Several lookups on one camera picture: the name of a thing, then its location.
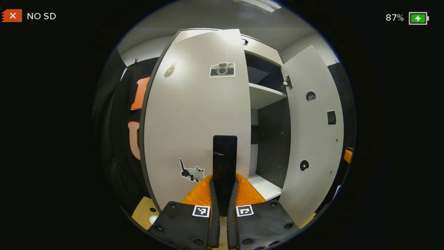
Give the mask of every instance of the cabinet door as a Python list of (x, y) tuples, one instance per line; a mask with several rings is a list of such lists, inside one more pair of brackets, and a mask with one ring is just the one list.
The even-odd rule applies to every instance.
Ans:
[[(181, 202), (197, 181), (212, 174), (214, 135), (238, 137), (236, 172), (248, 177), (250, 90), (240, 41), (239, 30), (232, 29), (172, 43), (152, 74), (140, 136), (142, 167), (159, 209)], [(210, 77), (211, 66), (219, 63), (233, 63), (234, 76)]]
[(291, 146), (279, 202), (300, 227), (324, 200), (336, 176), (344, 124), (336, 85), (313, 46), (290, 59), (281, 70), (284, 80), (290, 77), (293, 88), (286, 87)]

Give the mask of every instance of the orange icon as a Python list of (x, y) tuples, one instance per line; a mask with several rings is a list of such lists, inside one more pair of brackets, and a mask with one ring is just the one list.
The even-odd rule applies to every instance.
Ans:
[(21, 9), (7, 9), (1, 13), (2, 23), (21, 23), (22, 10)]

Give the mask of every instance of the black and white cat sticker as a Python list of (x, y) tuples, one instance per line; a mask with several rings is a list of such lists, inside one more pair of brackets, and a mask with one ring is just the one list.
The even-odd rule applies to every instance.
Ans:
[(199, 183), (205, 178), (203, 174), (205, 169), (201, 169), (198, 166), (196, 166), (196, 168), (193, 169), (186, 169), (185, 166), (183, 165), (183, 161), (181, 158), (179, 158), (179, 163), (180, 163), (180, 168), (182, 170), (180, 174), (182, 175), (182, 177), (188, 179), (190, 182)]

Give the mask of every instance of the black background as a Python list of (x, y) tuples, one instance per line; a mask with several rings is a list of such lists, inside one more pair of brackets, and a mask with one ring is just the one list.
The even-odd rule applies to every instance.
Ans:
[[(410, 243), (432, 219), (419, 208), (434, 193), (435, 182), (425, 173), (435, 168), (419, 159), (434, 154), (427, 140), (437, 137), (439, 123), (431, 114), (440, 98), (425, 101), (421, 89), (439, 95), (424, 63), (436, 53), (431, 43), (439, 13), (423, 2), (286, 2), (338, 53), (355, 93), (358, 122), (342, 191), (288, 247), (386, 248), (402, 227), (409, 234), (393, 243)], [(20, 245), (149, 243), (145, 248), (161, 249), (127, 221), (103, 185), (92, 160), (97, 149), (90, 146), (90, 114), (109, 53), (130, 27), (166, 2), (2, 3), (2, 11), (57, 14), (53, 21), (0, 23), (2, 207), (4, 227), (16, 235), (6, 238)], [(427, 11), (429, 24), (385, 20), (394, 13), (406, 18), (409, 11)]]

